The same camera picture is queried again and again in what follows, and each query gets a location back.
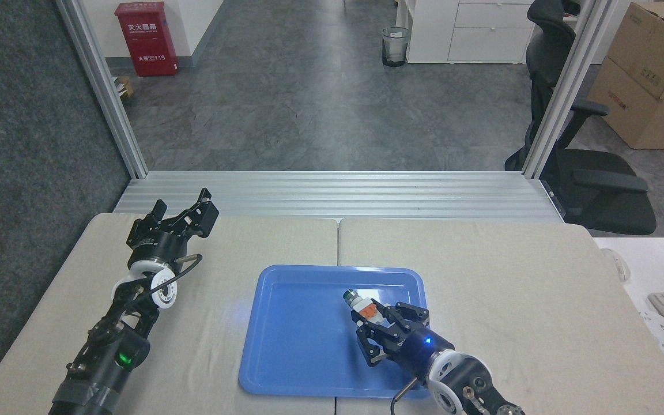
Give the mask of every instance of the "drawer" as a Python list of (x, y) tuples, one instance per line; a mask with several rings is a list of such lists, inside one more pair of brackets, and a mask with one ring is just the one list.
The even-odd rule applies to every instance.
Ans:
[(452, 32), (448, 61), (519, 63), (532, 29), (459, 29)]
[(529, 5), (464, 5), (458, 7), (455, 27), (531, 28)]

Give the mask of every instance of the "cardboard box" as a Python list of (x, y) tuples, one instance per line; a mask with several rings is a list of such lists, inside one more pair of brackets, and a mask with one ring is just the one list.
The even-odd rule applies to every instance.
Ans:
[(130, 84), (129, 76), (113, 76), (111, 81), (114, 82), (114, 88), (116, 88), (116, 94), (119, 95), (119, 98), (122, 101), (126, 101), (132, 98), (134, 90), (132, 90), (132, 84)]
[(631, 3), (606, 56), (664, 99), (664, 2)]
[(603, 60), (588, 99), (609, 107), (604, 116), (633, 149), (664, 149), (664, 100), (653, 97), (611, 59)]

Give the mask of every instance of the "beige tablecloth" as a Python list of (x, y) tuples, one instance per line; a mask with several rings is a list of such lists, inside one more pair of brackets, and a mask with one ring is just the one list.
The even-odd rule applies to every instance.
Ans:
[[(0, 413), (48, 412), (64, 365), (126, 274), (137, 217), (89, 224), (0, 364)], [(240, 388), (255, 284), (274, 263), (411, 268), (424, 280), (432, 328), (480, 357), (529, 415), (664, 413), (664, 357), (583, 228), (361, 218), (338, 231), (333, 220), (220, 217), (208, 239), (192, 239), (193, 252), (205, 259), (161, 313), (118, 415), (387, 413), (382, 399)], [(397, 413), (443, 412), (425, 399), (399, 402)]]

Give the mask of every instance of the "metal post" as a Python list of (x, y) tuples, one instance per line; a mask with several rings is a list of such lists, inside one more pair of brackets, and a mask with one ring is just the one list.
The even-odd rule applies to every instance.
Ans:
[(587, 0), (580, 8), (575, 42), (542, 119), (522, 170), (527, 179), (538, 179), (578, 94), (588, 65), (601, 42), (613, 0)]
[(90, 27), (81, 0), (56, 0), (56, 3), (84, 65), (86, 75), (89, 76), (122, 160), (133, 179), (144, 179), (148, 175), (147, 165), (140, 153), (130, 121), (127, 120), (125, 108), (111, 82), (109, 68), (96, 35)]

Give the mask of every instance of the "plastic tray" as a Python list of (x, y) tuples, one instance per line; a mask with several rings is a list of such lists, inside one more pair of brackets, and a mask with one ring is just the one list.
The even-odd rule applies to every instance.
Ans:
[[(368, 367), (342, 294), (427, 307), (404, 268), (273, 265), (258, 278), (239, 380), (253, 394), (390, 398), (411, 376), (394, 362)], [(408, 398), (425, 398), (416, 386)]]

